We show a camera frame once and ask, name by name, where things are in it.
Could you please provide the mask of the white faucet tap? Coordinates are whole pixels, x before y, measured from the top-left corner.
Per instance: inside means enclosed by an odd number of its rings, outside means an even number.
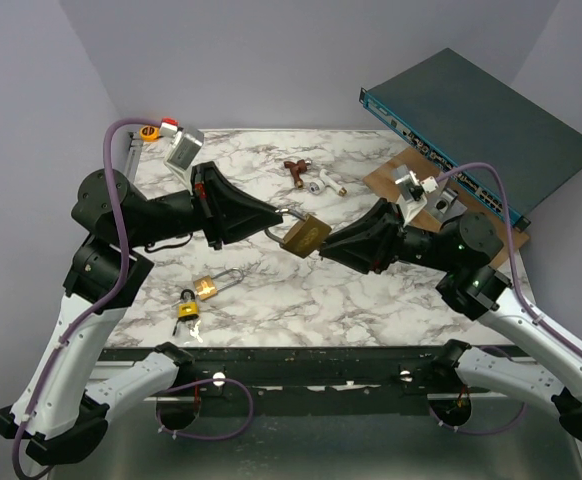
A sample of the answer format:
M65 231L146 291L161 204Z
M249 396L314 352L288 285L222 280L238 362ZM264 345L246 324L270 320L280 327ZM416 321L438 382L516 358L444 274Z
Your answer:
M311 181L308 186L310 193L314 195L319 195L327 188L333 190L337 195L343 197L347 194L345 187L340 185L336 180L334 180L326 169L321 169L318 178Z

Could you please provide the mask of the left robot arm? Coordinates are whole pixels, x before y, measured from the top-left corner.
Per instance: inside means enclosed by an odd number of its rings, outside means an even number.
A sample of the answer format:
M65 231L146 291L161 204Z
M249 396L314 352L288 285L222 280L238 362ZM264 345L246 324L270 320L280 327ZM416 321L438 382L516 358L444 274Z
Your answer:
M187 190L149 199L106 167L82 182L72 218L87 230L65 278L59 316L20 398L0 409L0 435L15 457L52 467L83 461L111 423L146 397L185 393L193 380L171 343L140 364L89 385L93 368L152 270L141 249L202 232L213 249L278 225L277 209L232 185L212 162L196 165Z

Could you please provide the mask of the large brass padlock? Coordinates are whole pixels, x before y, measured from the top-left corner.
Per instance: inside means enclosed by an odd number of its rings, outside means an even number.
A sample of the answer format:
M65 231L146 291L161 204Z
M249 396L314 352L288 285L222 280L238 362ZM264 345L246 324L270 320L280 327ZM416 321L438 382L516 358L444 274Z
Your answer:
M299 258L306 258L318 250L332 231L332 227L311 214L302 214L294 209L281 208L276 211L281 216L292 216L297 222L284 237L279 237L269 229L265 235L285 250Z

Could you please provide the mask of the wooden board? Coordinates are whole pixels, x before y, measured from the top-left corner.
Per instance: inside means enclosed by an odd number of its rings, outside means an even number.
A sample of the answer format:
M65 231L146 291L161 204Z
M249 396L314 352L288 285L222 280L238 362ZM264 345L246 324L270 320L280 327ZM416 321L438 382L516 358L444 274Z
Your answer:
M373 193L378 197L386 198L389 201L397 202L400 197L400 191L395 185L395 178L393 171L398 167L405 165L417 174L418 179L429 176L437 176L442 173L441 170L426 159L423 155L418 153L415 149L407 147L406 150L397 154L389 161L378 167L372 173L363 178L363 182L367 185ZM483 212L493 222L496 227L496 232L501 240L506 240L504 231L504 221L501 220L495 213L493 213L487 206L482 204L475 196L462 188L455 180L446 180L445 187L450 187L458 192L458 200L461 204L467 207L467 210ZM411 225L422 228L431 232L439 231L442 221L434 220L434 217L425 213L422 210L412 221ZM530 240L530 235L526 232L519 232L516 229L512 231L514 250L519 249L522 245Z

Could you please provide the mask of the teal network switch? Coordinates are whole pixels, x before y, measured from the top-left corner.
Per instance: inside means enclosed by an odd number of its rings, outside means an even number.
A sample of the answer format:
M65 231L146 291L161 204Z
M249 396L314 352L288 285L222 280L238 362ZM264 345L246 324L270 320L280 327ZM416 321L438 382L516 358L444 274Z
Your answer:
M459 53L445 48L359 101L442 171L483 162L454 180L520 232L530 213L582 170L582 133Z

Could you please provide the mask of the yellow padlock with keys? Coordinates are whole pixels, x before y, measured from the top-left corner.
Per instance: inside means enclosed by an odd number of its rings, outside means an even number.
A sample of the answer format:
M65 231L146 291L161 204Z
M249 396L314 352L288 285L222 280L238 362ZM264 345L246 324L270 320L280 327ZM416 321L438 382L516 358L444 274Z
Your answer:
M181 327L185 327L189 335L202 344L200 334L201 318L196 293L191 289L183 289L180 292L176 307L176 322L172 329L172 336L176 337Z

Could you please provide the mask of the brown faucet tap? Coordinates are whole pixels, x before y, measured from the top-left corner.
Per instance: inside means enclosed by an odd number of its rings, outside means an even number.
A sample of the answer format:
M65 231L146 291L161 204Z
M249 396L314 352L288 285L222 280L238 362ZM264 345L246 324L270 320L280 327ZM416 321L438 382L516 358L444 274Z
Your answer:
M293 178L294 187L297 189L304 188L304 181L302 180L301 175L306 173L311 165L312 161L310 159L301 159L298 161L286 160L283 162L283 167L289 171Z

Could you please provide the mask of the orange tape measure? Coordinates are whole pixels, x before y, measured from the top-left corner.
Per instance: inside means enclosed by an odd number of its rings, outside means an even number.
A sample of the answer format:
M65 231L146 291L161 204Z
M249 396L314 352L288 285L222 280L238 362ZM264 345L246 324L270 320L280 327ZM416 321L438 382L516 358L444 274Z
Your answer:
M140 138L144 142L155 142L160 139L160 128L154 125L144 125L139 130Z

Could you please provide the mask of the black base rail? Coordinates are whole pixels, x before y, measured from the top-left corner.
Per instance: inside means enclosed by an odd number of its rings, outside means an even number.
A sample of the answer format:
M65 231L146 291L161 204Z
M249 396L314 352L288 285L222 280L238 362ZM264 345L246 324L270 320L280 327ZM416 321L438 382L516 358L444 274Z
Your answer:
M437 365L433 347L260 347L191 348L180 384L215 373L236 385L202 386L162 395L158 409L176 417L257 415L426 415L435 396L465 392L458 377Z

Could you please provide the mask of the small brass long-shackle padlock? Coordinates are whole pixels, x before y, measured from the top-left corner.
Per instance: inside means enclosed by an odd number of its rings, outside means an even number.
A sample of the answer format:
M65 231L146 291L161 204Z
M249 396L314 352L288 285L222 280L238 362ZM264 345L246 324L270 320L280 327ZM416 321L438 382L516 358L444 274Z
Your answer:
M206 301L220 292L239 285L245 273L239 268L230 268L213 275L205 275L193 281L194 292L201 301Z

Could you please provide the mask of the metal switch stand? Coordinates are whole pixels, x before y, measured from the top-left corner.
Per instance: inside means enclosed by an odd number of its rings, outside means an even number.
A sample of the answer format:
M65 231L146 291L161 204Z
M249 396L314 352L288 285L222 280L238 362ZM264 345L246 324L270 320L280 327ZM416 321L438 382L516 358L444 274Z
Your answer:
M439 188L427 196L424 211L443 223L451 218L462 215L467 210L460 200L459 190L451 179L444 180Z

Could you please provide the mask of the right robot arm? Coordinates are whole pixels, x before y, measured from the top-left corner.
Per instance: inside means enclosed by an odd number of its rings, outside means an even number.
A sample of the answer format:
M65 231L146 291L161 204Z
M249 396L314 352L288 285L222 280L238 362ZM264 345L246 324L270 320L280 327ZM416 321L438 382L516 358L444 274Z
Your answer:
M319 254L363 274L381 273L394 262L443 272L436 289L453 311L498 332L535 362L524 365L449 341L431 367L433 384L445 392L464 384L531 404L582 442L582 340L529 305L512 280L491 267L502 246L482 213L464 213L431 232L406 224L399 207L381 199L330 234Z

